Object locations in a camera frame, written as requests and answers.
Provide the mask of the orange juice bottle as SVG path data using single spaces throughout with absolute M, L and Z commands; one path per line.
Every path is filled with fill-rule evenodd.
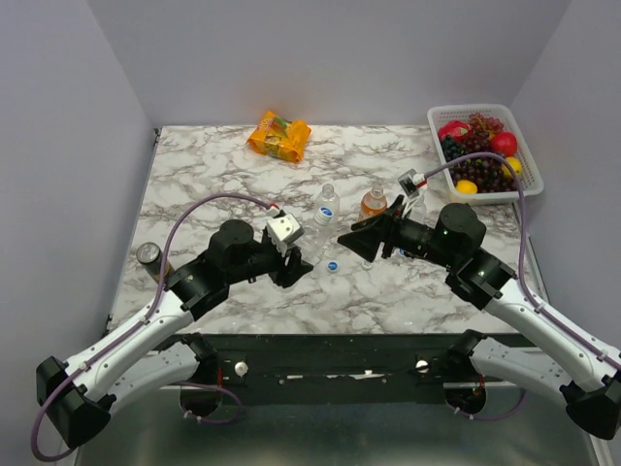
M 362 221 L 369 217 L 381 214 L 387 208 L 387 200 L 383 187 L 374 185 L 362 198 L 358 220 Z

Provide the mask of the clear bottle blue cap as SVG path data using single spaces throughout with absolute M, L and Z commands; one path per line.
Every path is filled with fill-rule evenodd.
M 316 196 L 311 216 L 304 223 L 304 233 L 296 242 L 300 248 L 302 259 L 309 264 L 316 264 L 324 246 L 331 237 L 340 213 L 340 197 L 331 183 L 321 187 Z

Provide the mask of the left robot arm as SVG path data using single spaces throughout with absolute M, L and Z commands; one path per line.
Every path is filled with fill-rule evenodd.
M 267 221 L 260 240 L 250 224 L 231 219 L 212 234 L 208 247 L 165 278 L 142 311 L 89 348 L 66 360 L 50 356 L 36 369 L 37 401 L 75 449 L 94 438 L 123 401 L 127 380 L 148 352 L 227 300 L 235 283 L 267 275 L 288 288 L 312 269 L 296 246 L 304 228 L 291 214 Z

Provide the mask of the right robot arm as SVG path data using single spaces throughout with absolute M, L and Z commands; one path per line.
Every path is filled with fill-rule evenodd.
M 352 225 L 341 246 L 368 262 L 394 250 L 441 266 L 461 300 L 507 323 L 545 355 L 535 359 L 471 331 L 446 357 L 448 373 L 514 383 L 561 403 L 582 430 L 611 440 L 620 429 L 620 350 L 589 334 L 536 295 L 520 273 L 482 247 L 485 225 L 467 204 L 442 208 L 435 227 L 408 219 L 397 199 L 382 214 Z

